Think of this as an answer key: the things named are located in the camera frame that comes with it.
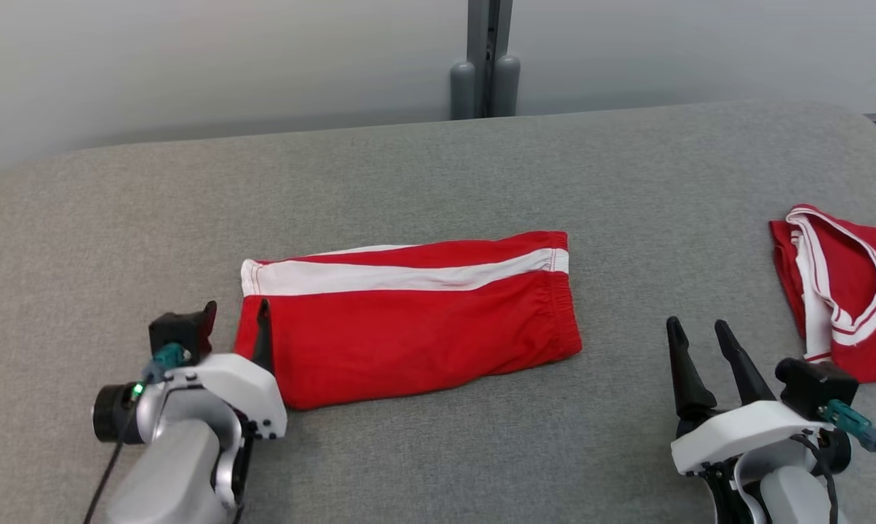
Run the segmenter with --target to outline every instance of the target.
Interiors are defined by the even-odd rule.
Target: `folded red shorts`
[[[245,260],[241,279],[234,351],[252,354],[268,299],[293,408],[453,388],[581,350],[561,231]]]
[[[797,205],[771,222],[774,266],[806,359],[832,359],[860,382],[876,381],[876,228]]]

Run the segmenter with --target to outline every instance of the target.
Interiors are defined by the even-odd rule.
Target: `black cable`
[[[829,524],[837,524],[840,521],[840,501],[836,497],[836,480],[833,478],[833,472],[829,470],[829,464],[823,460],[820,455],[820,448],[813,445],[813,442],[807,439],[804,434],[792,434],[791,440],[796,440],[803,444],[807,450],[813,454],[817,464],[820,464],[820,469],[823,470],[823,477],[827,480],[827,494],[829,495]]]
[[[138,384],[141,385],[142,390],[146,387],[146,381],[140,381]],[[111,477],[111,472],[115,469],[115,462],[118,461],[118,455],[122,454],[124,437],[128,432],[128,426],[131,424],[131,420],[135,417],[136,409],[138,409],[138,398],[133,397],[131,399],[131,408],[128,408],[127,422],[122,426],[122,430],[118,431],[118,442],[115,443],[115,451],[111,452],[111,458],[108,459],[108,467],[105,468],[105,473],[102,473],[102,480],[98,481],[98,487],[95,488],[95,495],[92,495],[92,503],[89,504],[89,510],[86,511],[86,517],[82,520],[82,524],[89,524],[89,522],[92,522],[92,515],[95,514],[95,507],[98,506],[98,500],[102,498],[102,491],[105,490],[105,484],[108,484],[108,478]]]

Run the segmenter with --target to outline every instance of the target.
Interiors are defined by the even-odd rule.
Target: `gray table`
[[[717,318],[776,386],[802,342],[767,222],[797,202],[876,225],[876,127],[819,103],[723,103],[117,146],[0,172],[0,522],[80,520],[112,450],[89,422],[99,387],[135,377],[163,311],[216,299],[212,342],[231,347],[243,258],[531,229],[570,233],[584,351],[290,413],[285,440],[256,447],[243,522],[711,522],[671,462],[664,320],[680,316],[721,404],[737,394]],[[855,404],[876,421],[876,384]],[[875,455],[838,495],[876,522]]]

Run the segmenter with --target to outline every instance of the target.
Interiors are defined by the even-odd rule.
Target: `folded red shirt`
[[[245,260],[241,278],[234,351],[252,354],[268,299],[293,408],[453,388],[581,350],[560,231]]]
[[[876,228],[797,205],[771,222],[771,234],[807,361],[832,359],[858,381],[876,381]]]

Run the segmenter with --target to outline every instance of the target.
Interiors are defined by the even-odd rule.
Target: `white wall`
[[[876,0],[514,0],[520,115],[747,98],[876,113]]]
[[[0,0],[0,167],[448,118],[466,0]]]

